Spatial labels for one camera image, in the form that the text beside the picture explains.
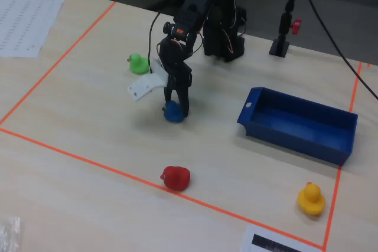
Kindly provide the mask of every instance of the plastic bag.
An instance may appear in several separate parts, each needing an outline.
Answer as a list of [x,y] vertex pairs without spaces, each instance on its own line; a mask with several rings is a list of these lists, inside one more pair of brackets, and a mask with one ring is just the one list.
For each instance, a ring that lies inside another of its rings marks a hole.
[[0,252],[19,252],[20,229],[19,217],[0,221]]

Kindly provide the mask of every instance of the rubber duck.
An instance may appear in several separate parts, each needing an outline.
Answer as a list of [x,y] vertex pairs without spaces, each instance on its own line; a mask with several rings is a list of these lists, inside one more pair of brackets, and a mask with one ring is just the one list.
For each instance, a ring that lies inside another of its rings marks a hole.
[[190,181],[190,171],[180,166],[168,166],[160,176],[164,184],[170,190],[183,191],[188,187]]
[[162,109],[165,119],[167,119],[169,122],[179,123],[184,120],[181,106],[175,101],[171,100],[169,102],[166,102],[165,106]]
[[307,182],[298,194],[299,206],[310,215],[320,215],[325,206],[325,199],[318,185]]
[[129,56],[130,70],[135,74],[144,74],[149,70],[148,59],[141,57],[138,53],[133,53]]

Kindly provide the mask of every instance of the green rubber duck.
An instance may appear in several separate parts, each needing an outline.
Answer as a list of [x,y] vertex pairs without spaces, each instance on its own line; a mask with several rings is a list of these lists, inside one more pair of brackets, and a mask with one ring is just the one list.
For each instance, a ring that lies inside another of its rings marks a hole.
[[138,53],[133,53],[128,58],[130,62],[130,70],[135,74],[144,74],[149,70],[148,59],[141,57]]

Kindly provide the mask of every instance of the robotic arm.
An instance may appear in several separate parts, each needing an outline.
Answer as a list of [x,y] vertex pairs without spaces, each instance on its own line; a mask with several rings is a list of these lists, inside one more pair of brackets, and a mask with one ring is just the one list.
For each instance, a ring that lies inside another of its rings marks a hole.
[[244,38],[238,36],[240,25],[246,22],[246,10],[235,0],[185,0],[174,23],[167,22],[160,42],[161,65],[168,73],[164,87],[165,101],[177,92],[184,117],[189,112],[188,88],[191,86],[191,68],[184,60],[193,54],[193,46],[203,27],[205,55],[215,55],[226,62],[244,54]]

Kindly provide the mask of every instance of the white bracket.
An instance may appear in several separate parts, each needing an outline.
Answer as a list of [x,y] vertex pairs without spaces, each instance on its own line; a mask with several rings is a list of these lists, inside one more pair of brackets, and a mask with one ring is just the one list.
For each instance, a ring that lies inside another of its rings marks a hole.
[[128,92],[136,101],[152,92],[153,89],[167,86],[168,73],[158,60],[152,60],[151,69],[151,74],[143,75],[128,87]]

